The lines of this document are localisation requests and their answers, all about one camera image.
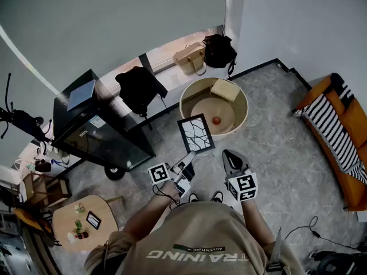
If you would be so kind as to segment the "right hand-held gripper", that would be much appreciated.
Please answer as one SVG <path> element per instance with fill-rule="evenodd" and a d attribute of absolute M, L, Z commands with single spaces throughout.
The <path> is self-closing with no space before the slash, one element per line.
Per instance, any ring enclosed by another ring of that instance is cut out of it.
<path fill-rule="evenodd" d="M 248 159 L 234 151 L 223 150 L 222 159 L 226 172 L 225 186 L 237 202 L 254 199 L 258 192 L 256 173 L 248 166 Z"/>

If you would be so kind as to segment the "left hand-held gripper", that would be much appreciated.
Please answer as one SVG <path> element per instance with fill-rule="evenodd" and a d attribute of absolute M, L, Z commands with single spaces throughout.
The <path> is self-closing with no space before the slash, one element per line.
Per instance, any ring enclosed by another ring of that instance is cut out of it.
<path fill-rule="evenodd" d="M 194 170 L 191 164 L 196 152 L 190 151 L 175 166 L 168 168 L 166 163 L 160 163 L 148 169 L 148 173 L 153 185 L 158 185 L 165 181 L 174 183 L 180 197 L 184 197 L 191 189 L 191 181 L 194 178 Z"/>

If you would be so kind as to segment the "black framed branch picture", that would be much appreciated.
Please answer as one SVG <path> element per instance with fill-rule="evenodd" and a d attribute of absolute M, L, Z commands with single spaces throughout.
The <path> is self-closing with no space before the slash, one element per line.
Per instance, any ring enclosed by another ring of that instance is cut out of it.
<path fill-rule="evenodd" d="M 179 120 L 177 124 L 187 153 L 199 154 L 215 148 L 203 113 Z"/>

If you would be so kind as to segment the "person's left forearm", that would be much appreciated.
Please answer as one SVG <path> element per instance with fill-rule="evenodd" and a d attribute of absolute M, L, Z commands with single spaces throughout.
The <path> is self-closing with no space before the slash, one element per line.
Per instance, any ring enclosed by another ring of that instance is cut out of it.
<path fill-rule="evenodd" d="M 171 202 L 172 199 L 165 195 L 154 195 L 127 221 L 122 232 L 128 234 L 135 242 L 142 240 L 150 234 Z"/>

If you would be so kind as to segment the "person's right forearm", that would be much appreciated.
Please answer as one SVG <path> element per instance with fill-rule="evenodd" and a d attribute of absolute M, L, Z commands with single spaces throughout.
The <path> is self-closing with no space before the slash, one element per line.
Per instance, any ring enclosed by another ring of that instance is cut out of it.
<path fill-rule="evenodd" d="M 275 237 L 263 219 L 255 201 L 253 199 L 242 201 L 241 207 L 246 227 L 259 245 L 266 246 L 275 242 Z"/>

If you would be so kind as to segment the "round glass-top table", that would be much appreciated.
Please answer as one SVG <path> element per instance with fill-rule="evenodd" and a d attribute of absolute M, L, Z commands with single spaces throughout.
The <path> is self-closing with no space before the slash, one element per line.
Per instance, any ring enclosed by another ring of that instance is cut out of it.
<path fill-rule="evenodd" d="M 211 92 L 212 86 L 218 79 L 202 78 L 191 83 L 183 91 L 179 101 L 179 110 L 183 119 L 204 114 L 214 141 L 236 133 L 245 123 L 249 111 L 247 97 L 241 88 L 234 102 Z M 213 124 L 212 119 L 215 116 L 221 118 L 220 125 Z"/>

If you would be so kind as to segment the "person's beige shirt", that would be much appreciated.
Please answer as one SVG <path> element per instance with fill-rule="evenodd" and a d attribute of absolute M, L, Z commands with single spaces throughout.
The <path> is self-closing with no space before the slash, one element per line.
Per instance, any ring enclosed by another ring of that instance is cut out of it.
<path fill-rule="evenodd" d="M 282 239 L 261 245 L 244 218 L 218 202 L 174 209 L 138 242 L 121 231 L 90 252 L 85 275 L 306 275 Z"/>

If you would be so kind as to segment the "beige cardboard box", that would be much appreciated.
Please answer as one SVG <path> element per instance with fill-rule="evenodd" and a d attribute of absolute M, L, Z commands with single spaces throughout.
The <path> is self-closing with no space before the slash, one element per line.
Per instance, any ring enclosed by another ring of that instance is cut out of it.
<path fill-rule="evenodd" d="M 234 102 L 240 92 L 240 88 L 231 81 L 219 78 L 212 86 L 211 92 L 230 102 Z"/>

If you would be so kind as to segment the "black glass cabinet on wheels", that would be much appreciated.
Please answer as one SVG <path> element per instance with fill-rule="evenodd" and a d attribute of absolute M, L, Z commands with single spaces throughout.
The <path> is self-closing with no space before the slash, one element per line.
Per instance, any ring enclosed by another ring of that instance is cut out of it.
<path fill-rule="evenodd" d="M 67 111 L 69 95 L 76 88 L 95 79 L 93 95 Z M 110 180 L 155 156 L 146 135 L 92 69 L 89 69 L 54 100 L 54 147 L 82 160 L 104 167 Z"/>

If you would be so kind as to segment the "black cloth bag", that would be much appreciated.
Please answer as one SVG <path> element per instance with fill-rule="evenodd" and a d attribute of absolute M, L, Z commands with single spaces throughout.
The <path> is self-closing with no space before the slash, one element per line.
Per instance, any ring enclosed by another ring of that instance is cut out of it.
<path fill-rule="evenodd" d="M 168 91 L 145 67 L 135 66 L 127 72 L 119 73 L 115 80 L 120 85 L 119 97 L 133 113 L 147 120 L 147 107 L 156 95 L 165 98 Z"/>

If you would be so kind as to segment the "beige woven tote bag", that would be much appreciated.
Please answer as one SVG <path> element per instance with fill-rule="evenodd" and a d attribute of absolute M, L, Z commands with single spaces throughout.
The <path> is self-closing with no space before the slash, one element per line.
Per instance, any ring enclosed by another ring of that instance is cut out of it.
<path fill-rule="evenodd" d="M 184 75 L 191 76 L 196 74 L 202 76 L 206 73 L 207 69 L 205 64 L 205 51 L 204 43 L 195 42 L 176 52 L 172 60 L 182 70 Z"/>

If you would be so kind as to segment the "black white striped blanket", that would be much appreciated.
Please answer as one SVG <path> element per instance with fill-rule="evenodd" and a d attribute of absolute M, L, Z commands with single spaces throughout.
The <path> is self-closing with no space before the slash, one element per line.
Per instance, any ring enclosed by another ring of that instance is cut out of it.
<path fill-rule="evenodd" d="M 296 117 L 303 116 L 310 121 L 344 174 L 356 178 L 367 186 L 367 172 L 362 160 L 358 157 L 357 148 L 324 93 L 304 108 L 295 109 L 293 114 Z"/>

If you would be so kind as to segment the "black backpack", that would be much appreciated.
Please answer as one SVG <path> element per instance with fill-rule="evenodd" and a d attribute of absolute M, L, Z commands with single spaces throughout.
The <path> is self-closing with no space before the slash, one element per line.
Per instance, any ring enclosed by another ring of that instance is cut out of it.
<path fill-rule="evenodd" d="M 220 34 L 205 36 L 202 41 L 205 45 L 205 63 L 212 68 L 225 68 L 229 65 L 228 76 L 234 71 L 237 57 L 231 42 L 231 38 Z"/>

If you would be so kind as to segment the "wooden side table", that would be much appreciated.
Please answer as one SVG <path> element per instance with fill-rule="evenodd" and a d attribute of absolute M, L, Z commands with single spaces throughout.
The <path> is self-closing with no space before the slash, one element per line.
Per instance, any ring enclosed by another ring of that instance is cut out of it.
<path fill-rule="evenodd" d="M 94 229 L 87 221 L 88 212 L 93 212 L 101 224 L 98 230 Z M 89 236 L 84 239 L 75 238 L 75 220 L 80 220 L 82 230 Z M 108 203 L 97 195 L 89 195 L 69 205 L 57 209 L 53 213 L 52 228 L 56 240 L 69 252 L 90 251 L 97 245 L 102 245 L 108 240 L 112 232 L 118 230 L 116 220 Z"/>

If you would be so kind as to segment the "grey-blue flat book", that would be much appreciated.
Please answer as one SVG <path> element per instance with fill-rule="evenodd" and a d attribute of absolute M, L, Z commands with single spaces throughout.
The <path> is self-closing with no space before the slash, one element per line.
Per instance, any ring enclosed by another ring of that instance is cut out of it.
<path fill-rule="evenodd" d="M 73 110 L 83 102 L 90 99 L 94 92 L 95 83 L 96 80 L 93 79 L 72 91 L 69 95 L 67 111 Z"/>

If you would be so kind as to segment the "orange sofa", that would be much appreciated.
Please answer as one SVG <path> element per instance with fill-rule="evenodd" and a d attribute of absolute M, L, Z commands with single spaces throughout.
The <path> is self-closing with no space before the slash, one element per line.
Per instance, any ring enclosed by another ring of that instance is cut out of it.
<path fill-rule="evenodd" d="M 365 171 L 367 172 L 367 115 L 360 106 L 358 100 L 354 97 L 351 89 L 339 74 L 332 73 L 325 77 L 308 92 L 295 109 L 299 110 L 304 108 L 323 93 L 335 108 L 340 122 L 346 128 L 353 144 L 357 148 L 358 157 L 362 160 Z M 367 186 L 356 178 L 344 174 L 338 168 L 337 162 L 333 158 L 330 149 L 310 121 L 306 118 L 305 120 L 320 142 L 337 176 L 345 198 L 346 210 L 367 210 Z"/>

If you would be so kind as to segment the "wooden stool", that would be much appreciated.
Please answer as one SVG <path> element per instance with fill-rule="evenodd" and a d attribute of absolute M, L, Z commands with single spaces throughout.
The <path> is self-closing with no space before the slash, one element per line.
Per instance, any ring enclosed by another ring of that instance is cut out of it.
<path fill-rule="evenodd" d="M 30 206 L 53 207 L 72 195 L 63 178 L 31 172 L 18 185 L 19 199 Z"/>

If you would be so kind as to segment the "black round device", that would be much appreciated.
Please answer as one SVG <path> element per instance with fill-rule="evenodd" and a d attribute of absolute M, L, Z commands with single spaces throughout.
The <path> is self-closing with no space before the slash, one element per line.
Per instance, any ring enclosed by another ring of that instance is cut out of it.
<path fill-rule="evenodd" d="M 367 275 L 367 253 L 316 251 L 309 257 L 319 264 L 315 270 L 306 271 L 307 275 Z"/>

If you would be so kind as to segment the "black coat rack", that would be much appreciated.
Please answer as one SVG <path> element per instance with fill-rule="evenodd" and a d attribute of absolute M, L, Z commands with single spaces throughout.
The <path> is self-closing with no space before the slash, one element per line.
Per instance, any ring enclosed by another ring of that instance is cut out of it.
<path fill-rule="evenodd" d="M 46 145 L 52 143 L 52 140 L 46 137 L 46 134 L 49 132 L 52 119 L 49 120 L 48 130 L 44 132 L 41 129 L 41 125 L 44 123 L 42 117 L 32 117 L 28 113 L 22 110 L 16 110 L 13 108 L 13 102 L 10 103 L 11 109 L 8 106 L 8 92 L 9 92 L 9 84 L 11 79 L 11 73 L 8 74 L 7 84 L 6 84 L 6 92 L 5 92 L 5 106 L 6 109 L 0 107 L 0 123 L 5 122 L 6 128 L 2 135 L 0 135 L 0 139 L 3 139 L 7 130 L 9 129 L 9 124 L 17 127 L 21 131 L 31 135 L 36 140 L 44 145 L 43 155 L 46 155 Z"/>

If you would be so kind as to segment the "black-framed wall picture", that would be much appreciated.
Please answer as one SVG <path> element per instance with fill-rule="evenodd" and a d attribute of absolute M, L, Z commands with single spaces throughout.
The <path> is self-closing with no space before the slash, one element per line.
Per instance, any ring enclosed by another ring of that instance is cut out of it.
<path fill-rule="evenodd" d="M 89 211 L 86 217 L 86 221 L 96 230 L 99 229 L 101 219 L 99 219 L 93 212 Z"/>

